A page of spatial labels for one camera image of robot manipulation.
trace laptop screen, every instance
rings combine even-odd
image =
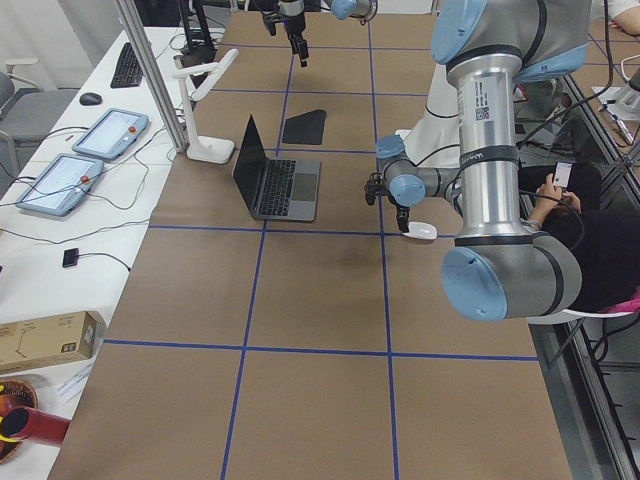
[[[253,116],[251,116],[244,132],[238,160],[233,169],[233,179],[236,181],[249,210],[252,210],[255,206],[258,192],[260,191],[262,174],[267,168],[267,162],[267,155],[262,147],[258,129],[253,121]]]

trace black keyboard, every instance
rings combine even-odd
[[[261,215],[284,217],[289,213],[289,199],[293,188],[295,160],[271,160],[267,181],[260,201]]]
[[[142,82],[142,69],[133,53],[133,47],[129,42],[120,50],[116,71],[111,79],[111,88],[137,87]]]

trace laptop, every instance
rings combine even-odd
[[[233,179],[253,218],[311,222],[316,217],[320,161],[268,158],[253,116]]]

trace person's hand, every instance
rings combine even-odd
[[[562,188],[556,187],[553,184],[553,173],[550,173],[549,175],[547,175],[545,179],[545,183],[543,183],[540,186],[540,188],[536,190],[536,193],[538,193],[539,195],[544,195],[545,197],[550,197],[550,198],[540,198],[540,197],[536,198],[535,210],[538,210],[540,213],[543,213],[545,216],[558,205],[558,202],[556,202],[553,199],[557,199],[557,200],[562,199]]]
[[[582,213],[582,205],[580,204],[580,198],[573,192],[565,192],[562,194],[562,200],[578,213]]]

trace white desk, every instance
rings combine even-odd
[[[169,46],[169,41],[180,31],[181,29],[176,28],[147,29],[152,49],[158,57],[160,71],[176,107],[180,107],[181,99],[178,84],[171,78],[173,56],[176,52]],[[137,88],[109,88],[116,60],[125,41],[126,35],[123,32],[54,127],[54,130],[68,126],[89,127],[111,107],[149,115],[149,126],[138,142],[125,152],[122,159],[106,165],[107,169],[114,165],[119,166],[103,175],[92,191],[93,194],[106,197],[120,206],[132,203],[146,171],[146,168],[133,158],[125,159],[164,126],[145,79]],[[182,44],[178,39],[174,43],[176,46]],[[87,91],[99,93],[103,103],[91,107],[80,105],[77,98]],[[45,140],[22,175],[36,176],[57,154],[71,153],[72,144],[82,133],[75,131],[77,133],[69,139],[73,132],[64,131]],[[15,206],[3,206],[0,208],[0,228],[22,235],[61,241],[102,227],[125,222],[144,222],[156,205],[171,168],[170,159],[174,153],[169,136],[163,131],[138,154],[138,159],[149,171],[142,194],[128,210],[119,210],[102,199],[88,198],[67,217],[53,219],[25,213]],[[24,184],[14,184],[3,198],[2,204],[14,202],[25,188]],[[79,310],[97,310],[108,325],[127,280],[127,270],[120,263],[104,256],[81,258],[76,267],[63,269],[63,251],[78,247],[80,253],[109,253],[131,266],[146,229],[147,224],[140,223],[61,245],[51,245],[0,232],[0,265],[3,266],[0,273],[0,323]],[[87,360],[4,377],[30,382],[38,393],[40,407],[43,410],[71,418],[80,395],[64,403],[56,388],[89,363]],[[12,480],[44,479],[48,476],[57,454],[58,449],[55,447],[25,442],[13,458],[0,465],[0,477]]]

